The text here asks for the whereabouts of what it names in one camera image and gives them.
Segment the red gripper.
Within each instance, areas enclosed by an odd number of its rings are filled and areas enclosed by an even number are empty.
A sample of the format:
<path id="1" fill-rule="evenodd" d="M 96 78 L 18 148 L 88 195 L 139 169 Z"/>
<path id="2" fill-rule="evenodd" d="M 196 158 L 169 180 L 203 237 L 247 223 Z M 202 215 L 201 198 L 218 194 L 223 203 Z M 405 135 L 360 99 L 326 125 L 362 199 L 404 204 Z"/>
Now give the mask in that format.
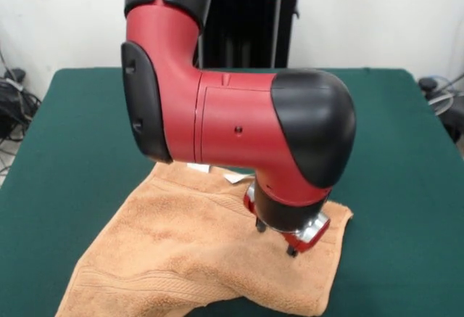
<path id="1" fill-rule="evenodd" d="M 272 229 L 287 242 L 286 253 L 295 258 L 310 250 L 328 230 L 330 218 L 322 211 L 323 199 L 305 207 L 275 202 L 260 189 L 249 188 L 244 195 L 245 208 L 255 216 L 258 232 Z"/>

